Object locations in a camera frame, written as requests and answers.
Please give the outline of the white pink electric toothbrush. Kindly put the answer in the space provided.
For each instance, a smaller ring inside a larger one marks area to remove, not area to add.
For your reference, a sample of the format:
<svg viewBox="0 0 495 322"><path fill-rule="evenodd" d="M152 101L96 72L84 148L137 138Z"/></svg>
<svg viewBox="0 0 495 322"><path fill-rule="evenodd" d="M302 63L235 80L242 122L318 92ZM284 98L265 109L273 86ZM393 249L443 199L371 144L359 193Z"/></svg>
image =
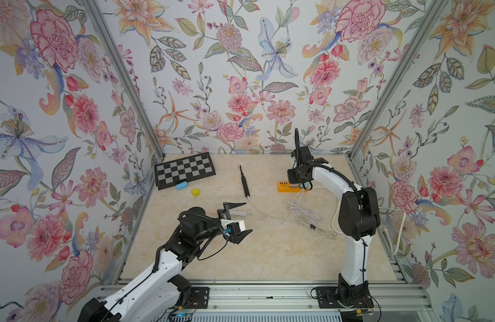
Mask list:
<svg viewBox="0 0 495 322"><path fill-rule="evenodd" d="M249 215L251 215L251 213L248 213L246 211L233 211L233 210L230 211L231 217L247 217Z"/></svg>

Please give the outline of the black electric toothbrush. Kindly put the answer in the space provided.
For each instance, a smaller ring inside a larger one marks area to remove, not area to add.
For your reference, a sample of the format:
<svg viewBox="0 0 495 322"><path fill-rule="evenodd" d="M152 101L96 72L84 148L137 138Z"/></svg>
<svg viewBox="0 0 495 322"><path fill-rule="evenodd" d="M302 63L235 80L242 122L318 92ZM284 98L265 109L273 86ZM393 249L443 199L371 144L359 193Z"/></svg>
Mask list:
<svg viewBox="0 0 495 322"><path fill-rule="evenodd" d="M249 187L248 187L248 182L246 180L246 177L243 173L243 170L242 170L242 167L239 166L239 170L240 170L240 173L241 173L241 182L242 182L242 186L243 186L243 192L245 194L245 197L246 198L249 198L250 197L250 190L249 190Z"/></svg>

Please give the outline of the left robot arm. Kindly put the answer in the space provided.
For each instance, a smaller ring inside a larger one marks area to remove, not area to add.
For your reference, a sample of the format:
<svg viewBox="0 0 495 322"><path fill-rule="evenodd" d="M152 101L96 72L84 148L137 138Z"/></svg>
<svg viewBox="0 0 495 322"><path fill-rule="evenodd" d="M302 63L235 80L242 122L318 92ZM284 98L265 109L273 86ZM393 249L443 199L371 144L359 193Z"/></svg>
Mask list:
<svg viewBox="0 0 495 322"><path fill-rule="evenodd" d="M181 272L193 260L201 260L215 238L222 237L227 244L240 244L250 234L242 220L231 218L230 211L238 206L224 203L216 217L209 217L201 207L181 212L171 237L157 248L154 263L106 299L91 299L78 320L159 321L166 313L184 307L192 284Z"/></svg>

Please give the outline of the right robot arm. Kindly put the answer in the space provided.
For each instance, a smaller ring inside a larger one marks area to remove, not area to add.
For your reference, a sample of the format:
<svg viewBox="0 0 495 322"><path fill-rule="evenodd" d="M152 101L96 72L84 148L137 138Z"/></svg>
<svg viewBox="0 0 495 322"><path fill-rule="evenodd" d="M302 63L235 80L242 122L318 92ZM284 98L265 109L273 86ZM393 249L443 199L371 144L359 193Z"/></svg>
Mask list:
<svg viewBox="0 0 495 322"><path fill-rule="evenodd" d="M368 304L372 300L367 279L368 254L380 226L376 191L356 185L324 158L314 158L309 148L301 145L298 130L294 131L294 144L293 167L287 170L289 182L310 191L317 181L340 201L337 222L345 236L345 257L334 300L345 308Z"/></svg>

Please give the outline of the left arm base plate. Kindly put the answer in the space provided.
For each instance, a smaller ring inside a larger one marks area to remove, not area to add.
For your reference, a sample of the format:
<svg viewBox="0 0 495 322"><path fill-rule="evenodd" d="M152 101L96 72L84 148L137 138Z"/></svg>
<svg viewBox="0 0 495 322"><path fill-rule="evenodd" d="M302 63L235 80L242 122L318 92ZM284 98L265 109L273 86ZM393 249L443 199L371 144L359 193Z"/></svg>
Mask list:
<svg viewBox="0 0 495 322"><path fill-rule="evenodd" d="M190 287L180 292L176 288L163 290L155 296L156 304L162 310L207 309L210 299L209 287Z"/></svg>

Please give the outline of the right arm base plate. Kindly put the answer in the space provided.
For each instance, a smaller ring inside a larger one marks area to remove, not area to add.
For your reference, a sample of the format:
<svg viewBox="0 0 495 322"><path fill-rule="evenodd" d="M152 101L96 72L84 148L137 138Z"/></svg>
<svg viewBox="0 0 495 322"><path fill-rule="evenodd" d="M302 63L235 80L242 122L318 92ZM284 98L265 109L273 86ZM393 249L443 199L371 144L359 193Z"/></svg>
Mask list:
<svg viewBox="0 0 495 322"><path fill-rule="evenodd" d="M315 287L311 296L320 309L373 309L374 303L367 288Z"/></svg>

